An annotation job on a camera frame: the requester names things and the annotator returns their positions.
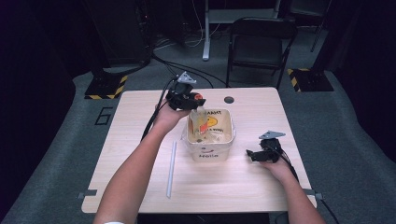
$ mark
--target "small black dot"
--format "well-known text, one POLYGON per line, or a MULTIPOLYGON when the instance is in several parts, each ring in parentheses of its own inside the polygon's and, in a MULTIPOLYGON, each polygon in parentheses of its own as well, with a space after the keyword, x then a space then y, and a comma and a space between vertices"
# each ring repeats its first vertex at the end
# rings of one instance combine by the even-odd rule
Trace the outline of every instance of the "small black dot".
POLYGON ((224 97, 224 102, 227 103, 227 104, 232 104, 233 103, 233 97, 232 96, 224 97))

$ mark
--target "wooden table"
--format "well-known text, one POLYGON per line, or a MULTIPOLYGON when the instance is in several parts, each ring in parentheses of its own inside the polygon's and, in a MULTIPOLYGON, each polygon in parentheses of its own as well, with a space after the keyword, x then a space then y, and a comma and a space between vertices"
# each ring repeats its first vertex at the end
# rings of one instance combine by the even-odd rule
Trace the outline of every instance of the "wooden table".
MULTIPOLYGON (((236 213, 286 211, 285 192, 279 182, 246 149, 261 150, 259 136, 267 131, 285 133, 279 137, 303 188, 311 189, 288 119, 274 88, 195 89, 206 98, 205 108, 226 108, 231 112, 236 137, 227 161, 196 162, 180 140, 187 119, 163 140, 141 205, 140 213, 236 213), (234 103, 226 104, 224 97, 234 103), (177 153, 171 198, 166 197, 172 143, 177 153)), ((140 142, 142 133, 158 103, 161 91, 126 91, 109 129, 86 196, 85 213, 95 213, 111 176, 140 142)), ((316 206, 313 197, 308 196, 316 206)))

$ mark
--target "clear plastic box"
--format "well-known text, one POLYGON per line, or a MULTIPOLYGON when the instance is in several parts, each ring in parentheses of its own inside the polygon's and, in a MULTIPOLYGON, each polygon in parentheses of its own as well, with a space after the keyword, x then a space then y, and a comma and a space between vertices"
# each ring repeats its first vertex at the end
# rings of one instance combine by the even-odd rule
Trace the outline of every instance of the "clear plastic box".
POLYGON ((206 109, 208 116, 205 139, 197 138, 192 132, 191 118, 182 135, 194 161, 226 161, 236 131, 227 109, 206 109))

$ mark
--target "person's arm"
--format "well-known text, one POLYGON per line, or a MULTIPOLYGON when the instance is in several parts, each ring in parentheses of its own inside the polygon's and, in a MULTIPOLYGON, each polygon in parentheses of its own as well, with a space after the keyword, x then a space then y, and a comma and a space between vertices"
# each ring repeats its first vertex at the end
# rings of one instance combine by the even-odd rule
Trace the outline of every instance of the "person's arm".
POLYGON ((151 130, 108 183, 93 223, 134 223, 161 142, 178 121, 189 113, 175 111, 169 105, 160 110, 151 130))
POLYGON ((276 163, 261 162, 282 184, 288 201, 289 223, 309 224, 326 223, 315 206, 309 201, 289 166, 279 159, 276 163))

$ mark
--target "person's right hand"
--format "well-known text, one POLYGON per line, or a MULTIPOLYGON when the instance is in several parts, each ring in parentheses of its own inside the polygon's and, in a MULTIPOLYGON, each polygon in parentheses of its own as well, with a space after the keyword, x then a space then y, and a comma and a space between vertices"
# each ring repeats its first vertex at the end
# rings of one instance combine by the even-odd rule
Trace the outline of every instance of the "person's right hand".
POLYGON ((174 110, 166 100, 161 102, 163 107, 160 109, 157 118, 153 122, 153 127, 161 128, 165 133, 169 133, 178 121, 190 114, 190 110, 174 110))
POLYGON ((280 182, 289 178, 294 178, 289 165, 282 158, 279 158, 277 162, 261 161, 260 164, 267 168, 280 182))

